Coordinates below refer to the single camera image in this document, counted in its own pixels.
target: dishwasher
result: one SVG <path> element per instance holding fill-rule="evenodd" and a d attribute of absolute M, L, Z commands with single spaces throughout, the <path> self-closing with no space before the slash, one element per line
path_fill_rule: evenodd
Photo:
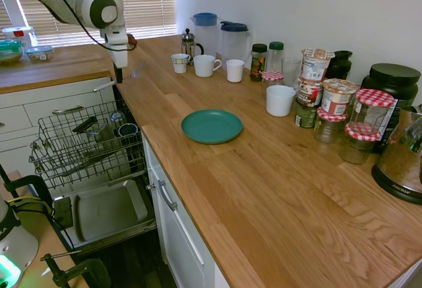
<path fill-rule="evenodd" d="M 38 125 L 29 160 L 69 246 L 83 255 L 156 228 L 140 129 L 123 100 L 57 111 Z"/>

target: floor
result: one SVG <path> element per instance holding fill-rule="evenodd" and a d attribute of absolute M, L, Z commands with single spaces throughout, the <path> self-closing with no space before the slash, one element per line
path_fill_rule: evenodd
<path fill-rule="evenodd" d="M 163 262 L 157 230 L 85 257 L 103 261 L 113 288 L 177 288 Z"/>

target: green plate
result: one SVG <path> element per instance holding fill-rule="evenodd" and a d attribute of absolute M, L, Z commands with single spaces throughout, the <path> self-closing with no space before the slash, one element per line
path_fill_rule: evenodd
<path fill-rule="evenodd" d="M 220 144 L 233 140 L 242 128 L 242 121 L 238 117 L 219 109 L 195 111 L 182 121 L 182 131 L 186 136 L 203 144 Z"/>

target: wire basket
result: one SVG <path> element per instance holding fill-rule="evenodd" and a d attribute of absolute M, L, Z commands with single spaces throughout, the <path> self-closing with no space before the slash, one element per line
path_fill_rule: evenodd
<path fill-rule="evenodd" d="M 115 181 L 146 168 L 140 131 L 123 100 L 41 118 L 38 125 L 30 163 L 49 188 Z"/>

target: green light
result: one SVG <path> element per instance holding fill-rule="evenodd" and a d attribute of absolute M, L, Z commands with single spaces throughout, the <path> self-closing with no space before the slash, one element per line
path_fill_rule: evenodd
<path fill-rule="evenodd" d="M 21 270 L 13 264 L 5 255 L 0 255 L 0 283 L 7 281 L 7 287 L 12 287 L 18 282 Z"/>

